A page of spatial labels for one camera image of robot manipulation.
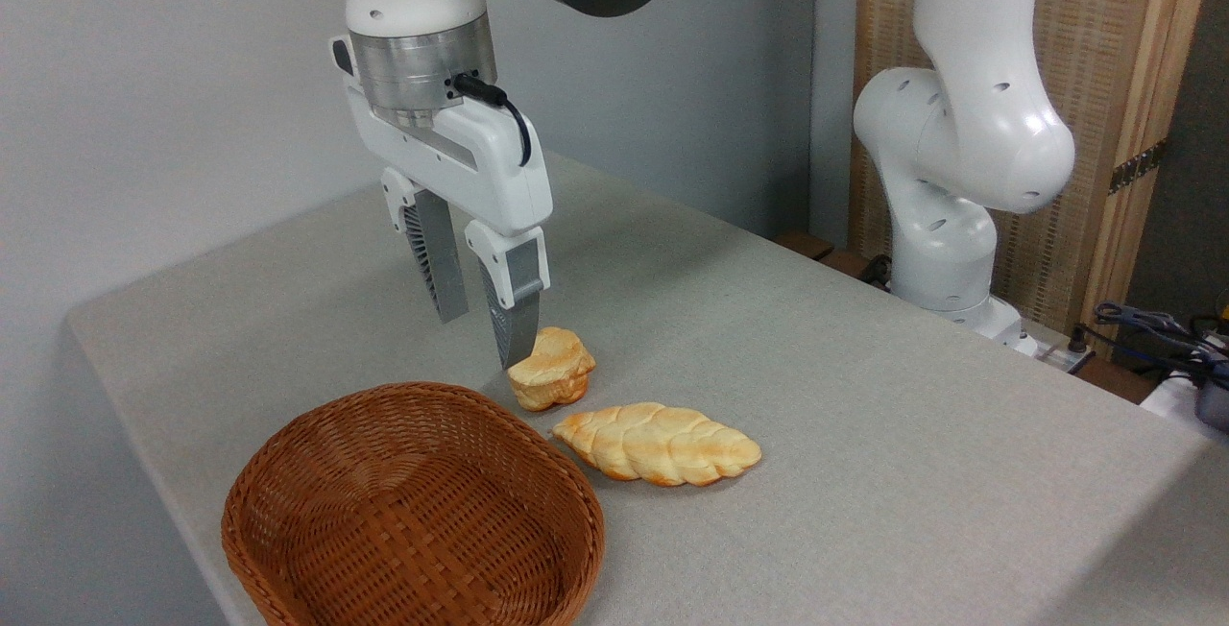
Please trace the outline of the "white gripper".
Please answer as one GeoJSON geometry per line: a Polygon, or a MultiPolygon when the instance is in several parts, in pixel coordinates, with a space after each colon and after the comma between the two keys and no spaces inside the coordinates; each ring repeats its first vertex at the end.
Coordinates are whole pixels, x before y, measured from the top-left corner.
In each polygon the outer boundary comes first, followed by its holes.
{"type": "Polygon", "coordinates": [[[551,287],[541,223],[553,212],[540,137],[528,118],[531,157],[524,161],[519,121],[466,98],[438,111],[429,127],[372,109],[356,76],[347,36],[331,39],[351,118],[361,140],[395,167],[381,173],[395,229],[406,236],[426,294],[442,323],[469,311],[449,203],[473,216],[465,237],[481,263],[503,369],[532,354],[540,335],[540,294],[551,287]],[[500,232],[524,232],[508,237],[500,232]]]}

